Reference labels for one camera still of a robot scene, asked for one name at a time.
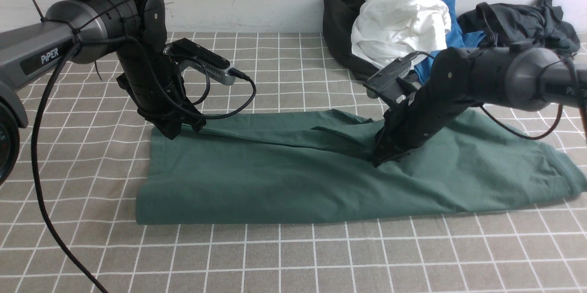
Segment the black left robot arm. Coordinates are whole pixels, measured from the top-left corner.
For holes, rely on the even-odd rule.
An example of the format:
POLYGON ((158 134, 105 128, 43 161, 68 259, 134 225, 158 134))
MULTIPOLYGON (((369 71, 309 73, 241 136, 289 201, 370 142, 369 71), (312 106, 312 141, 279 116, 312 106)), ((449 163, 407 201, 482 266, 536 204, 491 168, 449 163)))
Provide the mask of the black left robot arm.
POLYGON ((199 131, 204 116, 183 85, 181 59, 166 45, 163 0, 63 0, 39 23, 1 34, 1 180, 19 154, 27 113, 17 91, 68 61, 88 65, 115 53, 123 67, 117 79, 145 120, 169 139, 189 125, 199 131))

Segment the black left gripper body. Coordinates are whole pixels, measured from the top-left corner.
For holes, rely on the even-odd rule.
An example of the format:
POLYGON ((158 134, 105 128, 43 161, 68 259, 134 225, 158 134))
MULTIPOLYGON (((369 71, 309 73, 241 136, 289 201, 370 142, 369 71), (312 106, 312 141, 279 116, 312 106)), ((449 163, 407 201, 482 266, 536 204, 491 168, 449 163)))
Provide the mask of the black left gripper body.
POLYGON ((206 119, 189 102, 178 64, 168 55, 148 52, 118 52, 123 74, 117 78, 138 113, 165 138, 174 140, 184 126, 199 132, 206 119))

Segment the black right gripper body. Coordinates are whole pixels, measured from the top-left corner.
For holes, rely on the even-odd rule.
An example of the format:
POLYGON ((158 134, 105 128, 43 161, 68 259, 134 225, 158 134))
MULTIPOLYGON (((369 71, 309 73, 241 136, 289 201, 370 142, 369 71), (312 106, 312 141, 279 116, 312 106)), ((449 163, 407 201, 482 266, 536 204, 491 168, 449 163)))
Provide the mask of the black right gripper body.
POLYGON ((472 98, 460 86, 428 80, 397 109, 384 115, 384 125, 375 135, 371 162, 379 167, 407 156, 469 107, 472 98))

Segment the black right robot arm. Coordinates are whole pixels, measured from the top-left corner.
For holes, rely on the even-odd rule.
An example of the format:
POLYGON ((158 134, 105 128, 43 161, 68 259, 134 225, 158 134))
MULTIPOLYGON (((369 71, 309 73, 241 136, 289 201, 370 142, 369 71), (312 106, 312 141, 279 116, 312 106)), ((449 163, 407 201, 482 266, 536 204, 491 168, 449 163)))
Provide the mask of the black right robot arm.
POLYGON ((496 15, 486 3, 476 12, 488 41, 438 52, 421 88, 405 80, 421 51, 392 61, 365 82, 368 96, 388 105, 371 156, 375 167, 408 155, 465 110, 484 104, 536 112, 556 103, 577 108, 586 124, 586 68, 530 40, 498 47, 491 26, 496 15))

